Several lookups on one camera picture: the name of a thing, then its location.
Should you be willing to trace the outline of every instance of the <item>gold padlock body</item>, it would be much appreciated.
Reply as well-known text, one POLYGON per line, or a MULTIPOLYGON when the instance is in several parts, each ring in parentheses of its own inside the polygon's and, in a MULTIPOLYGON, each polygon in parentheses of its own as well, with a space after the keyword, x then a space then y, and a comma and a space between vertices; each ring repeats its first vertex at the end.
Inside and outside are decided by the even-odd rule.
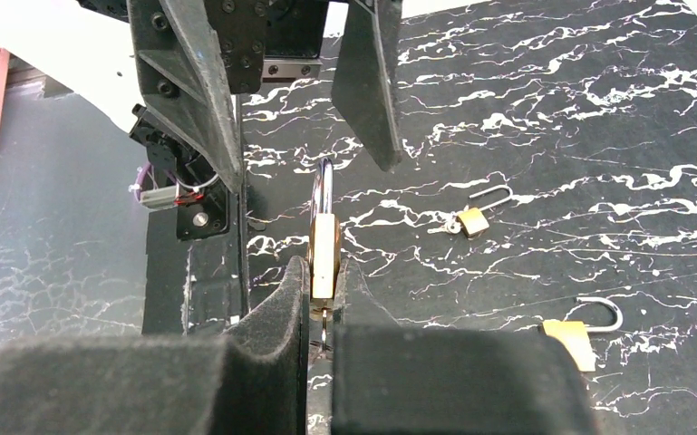
POLYGON ((458 213, 458 222, 463 225, 463 232, 468 237, 476 236, 478 233, 489 228, 489 222, 484 217, 484 213, 478 208, 469 208, 466 211, 458 213))
POLYGON ((591 341, 588 340, 588 331, 583 322, 546 320, 543 322, 543 331, 566 347, 579 371, 596 371, 596 354, 591 347, 591 341))
POLYGON ((334 280, 340 268, 340 222, 335 215, 319 213, 311 226, 311 303, 332 308, 334 280))

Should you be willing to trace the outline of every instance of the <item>screw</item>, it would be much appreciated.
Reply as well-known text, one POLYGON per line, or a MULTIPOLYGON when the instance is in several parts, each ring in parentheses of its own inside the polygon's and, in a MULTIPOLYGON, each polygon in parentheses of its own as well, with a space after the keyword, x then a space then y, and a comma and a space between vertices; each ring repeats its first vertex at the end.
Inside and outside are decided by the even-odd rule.
POLYGON ((209 215, 207 215, 207 213, 204 213, 203 211, 199 211, 199 213, 193 216, 193 225, 195 227, 204 227, 207 225, 208 222, 209 215))
POLYGON ((257 14, 257 16, 265 16, 266 6, 263 5, 262 2, 257 2, 257 4, 255 4, 255 14, 257 14))
POLYGON ((178 93, 178 90, 177 88, 175 88, 175 85, 167 79, 159 80, 159 82, 156 84, 156 89, 159 90, 159 93, 161 95, 170 98, 176 97, 178 93))
POLYGON ((225 0, 223 2, 223 11, 225 11, 227 14, 230 14, 231 12, 236 10, 236 4, 233 3, 233 0, 225 0))
POLYGON ((161 12, 157 12, 150 16, 150 25, 159 32, 169 30, 169 20, 167 16, 161 12))
POLYGON ((223 38, 223 42, 220 43, 220 48, 221 48, 224 52, 233 51, 233 41, 231 41, 231 40, 229 40, 229 39, 226 39, 226 38, 223 38))

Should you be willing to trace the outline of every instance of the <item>marble tabletop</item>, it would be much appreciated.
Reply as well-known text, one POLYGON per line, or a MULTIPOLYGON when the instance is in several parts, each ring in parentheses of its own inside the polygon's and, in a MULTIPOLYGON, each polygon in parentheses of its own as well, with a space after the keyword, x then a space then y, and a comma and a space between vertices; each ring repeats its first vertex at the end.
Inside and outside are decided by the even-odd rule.
MULTIPOLYGON (((319 80, 246 104, 259 302, 305 252, 316 162, 335 163, 343 255, 373 298, 417 327, 624 325, 597 335, 586 375, 603 433, 697 430, 697 17, 678 0, 490 2, 402 28, 406 156, 377 169, 332 107, 339 39, 319 80), (508 184, 483 235, 429 234, 468 196, 508 184)), ((312 391, 327 391, 321 373, 312 391)), ((310 426, 324 433, 326 413, 310 426)))

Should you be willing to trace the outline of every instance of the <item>padlock shackle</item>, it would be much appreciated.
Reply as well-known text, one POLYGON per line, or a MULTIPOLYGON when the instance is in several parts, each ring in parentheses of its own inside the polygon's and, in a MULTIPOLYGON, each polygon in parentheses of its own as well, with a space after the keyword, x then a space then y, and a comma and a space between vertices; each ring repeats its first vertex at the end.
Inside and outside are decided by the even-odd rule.
POLYGON ((314 190, 311 193, 311 224, 320 213, 332 214, 333 165, 328 157, 319 160, 314 177, 314 190))
POLYGON ((610 301, 609 299, 599 296, 579 296, 575 298, 575 302, 579 304, 592 303, 604 305, 607 308, 609 308, 610 311, 612 311, 615 315, 615 322, 608 326, 586 325, 586 331, 588 331, 589 333, 613 333, 620 329, 621 326, 623 326, 623 312, 620 311, 619 306, 617 306, 614 302, 610 301))
POLYGON ((501 184, 499 186, 495 186, 492 188, 485 188, 481 192, 476 192, 473 195, 469 195, 469 199, 481 198, 485 195, 489 195, 492 192, 497 192, 498 190, 505 190, 508 193, 508 196, 503 198, 503 199, 499 199, 499 200, 493 202, 492 204, 489 204, 488 206, 479 207, 479 209, 489 210, 490 208, 497 207, 500 204, 505 204, 505 203, 509 202, 514 196, 514 191, 512 188, 510 188, 509 186, 507 186, 505 184, 501 184))

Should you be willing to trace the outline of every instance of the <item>gray floor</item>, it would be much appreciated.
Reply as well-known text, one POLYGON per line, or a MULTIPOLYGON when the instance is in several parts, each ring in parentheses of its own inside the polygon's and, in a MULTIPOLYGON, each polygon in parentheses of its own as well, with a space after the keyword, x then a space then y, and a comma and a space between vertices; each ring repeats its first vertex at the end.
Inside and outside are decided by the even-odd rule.
POLYGON ((81 97, 26 89, 0 134, 0 344, 138 334, 147 213, 127 186, 143 148, 81 97))

